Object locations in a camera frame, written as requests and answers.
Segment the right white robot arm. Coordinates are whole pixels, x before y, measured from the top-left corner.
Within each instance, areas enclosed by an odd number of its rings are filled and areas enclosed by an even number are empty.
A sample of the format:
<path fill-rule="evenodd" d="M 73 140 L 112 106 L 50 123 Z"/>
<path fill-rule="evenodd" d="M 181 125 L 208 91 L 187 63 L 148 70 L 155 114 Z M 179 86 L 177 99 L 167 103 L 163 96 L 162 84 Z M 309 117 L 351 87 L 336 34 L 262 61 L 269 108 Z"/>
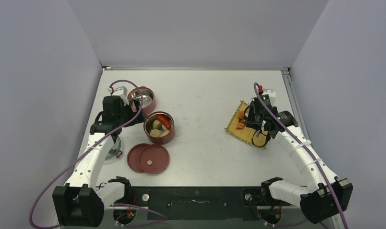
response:
<path fill-rule="evenodd" d="M 305 218 L 317 224 L 327 218 L 344 217 L 353 191 L 347 178 L 340 178 L 317 155 L 311 141 L 306 139 L 294 116 L 277 110 L 269 96 L 253 98 L 249 104 L 247 127 L 266 132 L 266 140 L 273 139 L 296 165 L 306 185 L 291 184 L 281 177 L 261 184 L 260 198 L 266 204 L 286 202 L 301 209 Z"/>

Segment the red sausage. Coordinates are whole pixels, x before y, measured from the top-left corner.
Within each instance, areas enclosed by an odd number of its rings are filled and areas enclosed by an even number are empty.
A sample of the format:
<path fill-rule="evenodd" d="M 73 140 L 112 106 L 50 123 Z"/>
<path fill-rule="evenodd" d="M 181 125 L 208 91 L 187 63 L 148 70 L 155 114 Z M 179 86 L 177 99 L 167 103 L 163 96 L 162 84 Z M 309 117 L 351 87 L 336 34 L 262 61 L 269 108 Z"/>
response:
<path fill-rule="evenodd" d="M 172 126 L 171 126 L 170 121 L 169 121 L 167 118 L 165 118 L 163 115 L 157 114 L 157 115 L 156 115 L 156 119 L 157 119 L 160 123 L 162 123 L 162 125 L 164 125 L 164 127 L 165 127 L 167 130 L 171 130 Z"/>

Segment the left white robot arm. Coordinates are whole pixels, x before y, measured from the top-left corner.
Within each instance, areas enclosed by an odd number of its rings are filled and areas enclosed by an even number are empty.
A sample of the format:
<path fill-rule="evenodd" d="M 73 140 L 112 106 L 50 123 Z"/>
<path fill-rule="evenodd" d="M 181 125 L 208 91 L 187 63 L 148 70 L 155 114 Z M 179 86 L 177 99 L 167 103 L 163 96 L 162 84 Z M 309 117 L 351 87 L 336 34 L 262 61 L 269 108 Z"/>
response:
<path fill-rule="evenodd" d="M 56 186 L 53 203 L 61 226 L 98 227 L 109 203 L 95 190 L 109 147 L 123 128 L 142 123 L 146 115 L 142 102 L 134 100 L 136 111 L 126 98 L 106 96 L 103 109 L 90 127 L 88 145 L 75 162 L 75 169 L 63 186 Z"/>

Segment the orange food pieces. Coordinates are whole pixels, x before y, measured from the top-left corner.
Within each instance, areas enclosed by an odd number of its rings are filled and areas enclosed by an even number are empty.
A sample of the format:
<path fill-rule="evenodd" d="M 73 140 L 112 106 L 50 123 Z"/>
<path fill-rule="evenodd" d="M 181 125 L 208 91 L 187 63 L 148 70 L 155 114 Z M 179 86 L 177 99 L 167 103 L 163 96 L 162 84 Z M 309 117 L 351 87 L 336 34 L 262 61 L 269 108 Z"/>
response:
<path fill-rule="evenodd" d="M 236 129 L 241 130 L 245 127 L 246 119 L 247 119 L 245 114 L 246 114 L 246 112 L 243 110 L 238 111 L 238 113 L 237 113 L 238 122 L 236 124 Z"/>

